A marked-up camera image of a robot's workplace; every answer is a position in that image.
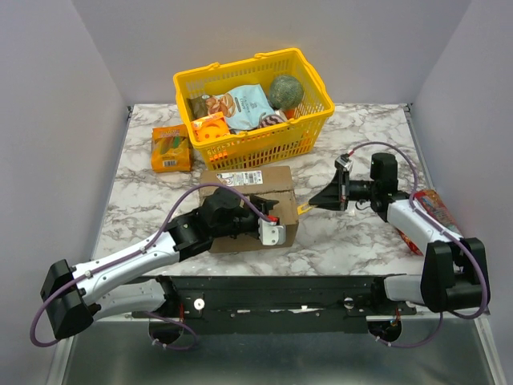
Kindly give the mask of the brown cardboard express box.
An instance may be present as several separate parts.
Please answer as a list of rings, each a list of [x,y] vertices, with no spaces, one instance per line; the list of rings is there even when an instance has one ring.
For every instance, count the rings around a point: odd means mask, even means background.
[[[294,192],[291,169],[288,166],[272,166],[248,170],[204,171],[200,183],[220,182],[233,187],[245,196],[252,194],[274,200],[277,204],[270,211],[280,219],[285,227],[285,242],[277,248],[293,245],[299,226],[297,202]],[[236,238],[221,237],[213,241],[211,253],[235,253],[273,249],[272,245],[262,245],[253,236],[241,234]]]

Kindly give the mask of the yellow utility knife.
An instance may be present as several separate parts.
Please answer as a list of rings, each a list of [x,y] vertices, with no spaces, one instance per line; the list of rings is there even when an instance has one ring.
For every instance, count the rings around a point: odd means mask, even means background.
[[[303,215],[304,213],[307,213],[307,212],[309,212],[310,210],[312,210],[314,208],[315,208],[314,205],[309,205],[308,203],[305,203],[305,204],[299,205],[297,207],[297,213],[299,215]]]

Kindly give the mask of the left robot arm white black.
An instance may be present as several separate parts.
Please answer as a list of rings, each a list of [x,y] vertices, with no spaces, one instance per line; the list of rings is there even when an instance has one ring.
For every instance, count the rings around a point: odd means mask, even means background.
[[[114,314],[134,310],[172,315],[178,298],[157,281],[144,289],[130,289],[127,284],[210,250],[217,238],[245,234],[263,246],[284,244],[285,227],[270,213],[276,201],[246,197],[220,183],[212,187],[213,194],[198,208],[179,216],[169,213],[154,234],[136,245],[78,265],[65,259],[53,263],[40,291],[42,306],[30,326],[31,342],[38,347],[46,345],[36,337],[42,315],[48,317],[55,341],[75,336],[94,320]]]

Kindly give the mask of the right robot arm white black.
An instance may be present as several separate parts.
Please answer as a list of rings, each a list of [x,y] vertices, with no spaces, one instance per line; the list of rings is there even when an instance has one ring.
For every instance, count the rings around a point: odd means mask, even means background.
[[[435,220],[409,194],[398,188],[394,155],[372,155],[370,178],[354,180],[348,154],[335,161],[333,179],[309,199],[317,209],[345,211],[350,202],[370,203],[385,222],[403,233],[424,257],[419,275],[390,275],[369,294],[370,308],[387,314],[398,302],[412,302],[429,310],[456,313],[475,308],[483,312],[490,300],[486,254],[481,241],[464,238]]]

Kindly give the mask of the orange toy box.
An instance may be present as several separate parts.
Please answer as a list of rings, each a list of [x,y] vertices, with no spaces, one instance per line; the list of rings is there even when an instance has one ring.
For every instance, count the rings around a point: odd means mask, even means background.
[[[192,121],[195,138],[203,142],[227,136],[230,131],[222,112],[216,112]]]

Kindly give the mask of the yellow plastic shopping basket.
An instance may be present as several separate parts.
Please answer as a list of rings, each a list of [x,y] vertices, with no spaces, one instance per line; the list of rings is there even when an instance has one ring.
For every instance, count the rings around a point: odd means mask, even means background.
[[[174,75],[192,146],[210,170],[253,168],[313,149],[334,104],[297,48]]]

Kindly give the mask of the pink brown striped pouch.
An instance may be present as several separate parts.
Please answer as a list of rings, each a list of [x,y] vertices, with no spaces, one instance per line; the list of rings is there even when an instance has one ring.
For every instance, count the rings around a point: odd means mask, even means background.
[[[270,127],[270,126],[273,126],[273,125],[282,124],[284,122],[285,122],[285,120],[280,115],[277,115],[277,114],[270,114],[270,115],[262,114],[260,119],[259,119],[258,128],[266,128],[266,127]]]

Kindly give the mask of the red snack bag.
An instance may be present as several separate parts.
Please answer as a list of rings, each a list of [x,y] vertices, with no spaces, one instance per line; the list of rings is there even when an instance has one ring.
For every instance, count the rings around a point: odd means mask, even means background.
[[[435,190],[417,191],[414,194],[414,204],[450,233],[456,237],[462,236],[454,217]],[[414,213],[408,199],[394,202],[392,209],[387,213],[387,220],[396,228],[410,250],[417,255],[424,256],[427,244],[432,241],[448,241],[448,238],[442,236],[430,222]]]

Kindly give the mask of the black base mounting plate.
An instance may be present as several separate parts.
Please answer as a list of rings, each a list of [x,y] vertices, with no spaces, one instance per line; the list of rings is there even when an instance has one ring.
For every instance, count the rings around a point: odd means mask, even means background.
[[[414,315],[380,276],[161,276],[155,313],[197,334],[366,333],[369,317]]]

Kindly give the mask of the light blue chips bag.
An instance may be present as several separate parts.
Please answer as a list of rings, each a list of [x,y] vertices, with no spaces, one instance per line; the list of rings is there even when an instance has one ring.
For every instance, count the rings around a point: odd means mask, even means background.
[[[222,95],[210,96],[206,102],[208,114],[224,114],[231,129],[249,131],[258,128],[262,114],[274,114],[260,84],[235,87]]]

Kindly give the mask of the green melon ball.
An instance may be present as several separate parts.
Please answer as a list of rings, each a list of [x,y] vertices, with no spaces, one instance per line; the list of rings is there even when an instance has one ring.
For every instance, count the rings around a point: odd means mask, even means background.
[[[274,109],[290,110],[302,101],[304,89],[300,81],[292,75],[279,75],[269,88],[269,102]]]

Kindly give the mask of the orange snack bag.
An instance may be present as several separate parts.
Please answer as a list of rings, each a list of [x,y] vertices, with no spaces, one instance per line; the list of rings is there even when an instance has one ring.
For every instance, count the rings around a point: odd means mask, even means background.
[[[190,172],[192,146],[184,124],[154,128],[151,134],[151,168],[154,172]]]

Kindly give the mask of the brown snack packet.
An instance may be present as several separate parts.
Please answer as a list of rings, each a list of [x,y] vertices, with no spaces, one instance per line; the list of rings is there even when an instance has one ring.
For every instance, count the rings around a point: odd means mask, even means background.
[[[188,105],[195,120],[208,115],[208,107],[206,104],[208,99],[209,95],[202,95],[188,99]]]

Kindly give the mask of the aluminium rail frame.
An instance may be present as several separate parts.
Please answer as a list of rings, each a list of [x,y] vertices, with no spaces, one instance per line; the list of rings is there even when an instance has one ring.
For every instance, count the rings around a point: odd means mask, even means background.
[[[102,321],[61,342],[51,384],[505,384],[489,322],[405,318],[416,349],[388,348],[368,334],[210,335],[191,351],[153,346],[147,323]]]

